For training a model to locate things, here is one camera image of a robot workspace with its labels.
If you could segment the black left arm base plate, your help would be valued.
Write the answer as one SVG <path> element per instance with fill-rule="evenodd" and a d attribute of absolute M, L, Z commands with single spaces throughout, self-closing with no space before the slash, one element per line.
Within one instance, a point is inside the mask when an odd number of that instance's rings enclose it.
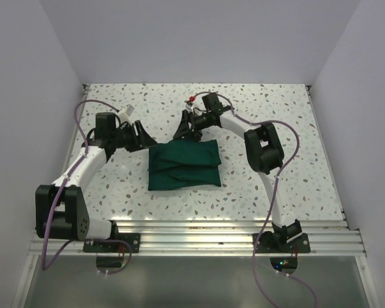
<path fill-rule="evenodd" d="M 119 233 L 115 239 L 85 241 L 85 253 L 138 253 L 141 244 L 140 233 Z"/>

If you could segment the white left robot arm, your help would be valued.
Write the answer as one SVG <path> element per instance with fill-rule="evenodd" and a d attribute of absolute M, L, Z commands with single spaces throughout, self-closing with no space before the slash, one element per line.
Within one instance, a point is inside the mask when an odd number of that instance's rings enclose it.
<path fill-rule="evenodd" d="M 35 230 L 41 239 L 98 240 L 106 252 L 119 248 L 120 235 L 112 220 L 89 216 L 84 192 L 116 150 L 130 153 L 157 145 L 140 121 L 126 115 L 96 114 L 93 135 L 85 136 L 76 160 L 50 185 L 35 192 Z"/>

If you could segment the green surgical drape cloth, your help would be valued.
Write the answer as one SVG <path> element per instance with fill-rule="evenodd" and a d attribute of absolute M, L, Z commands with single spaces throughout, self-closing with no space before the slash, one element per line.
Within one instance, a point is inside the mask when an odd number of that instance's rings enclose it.
<path fill-rule="evenodd" d="M 148 154 L 149 191 L 171 191 L 199 185 L 221 187 L 221 159 L 216 140 L 173 140 L 150 148 Z"/>

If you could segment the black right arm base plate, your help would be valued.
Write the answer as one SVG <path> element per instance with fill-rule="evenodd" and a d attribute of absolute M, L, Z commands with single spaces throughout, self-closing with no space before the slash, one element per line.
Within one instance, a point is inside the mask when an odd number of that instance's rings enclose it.
<path fill-rule="evenodd" d="M 311 253 L 309 238 L 306 233 L 284 243 L 278 240 L 278 234 L 270 231 L 263 232 L 259 239 L 258 233 L 252 234 L 255 253 Z"/>

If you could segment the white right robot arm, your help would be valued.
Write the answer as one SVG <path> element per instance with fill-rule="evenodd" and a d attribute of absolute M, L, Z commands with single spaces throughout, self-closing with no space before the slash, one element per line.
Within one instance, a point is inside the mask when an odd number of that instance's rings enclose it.
<path fill-rule="evenodd" d="M 272 231 L 261 230 L 261 235 L 254 241 L 254 247 L 263 245 L 268 252 L 289 251 L 296 239 L 302 235 L 301 224 L 289 204 L 287 189 L 280 183 L 284 168 L 296 157 L 300 139 L 295 134 L 296 148 L 285 161 L 283 146 L 274 124 L 282 124 L 293 133 L 295 129 L 279 120 L 266 120 L 254 123 L 241 117 L 231 102 L 223 105 L 221 94 L 199 92 L 185 101 L 185 110 L 174 139 L 200 140 L 201 131 L 211 126 L 218 126 L 241 137 L 244 141 L 246 158 L 253 171 L 261 178 L 270 206 L 266 220 L 272 219 Z"/>

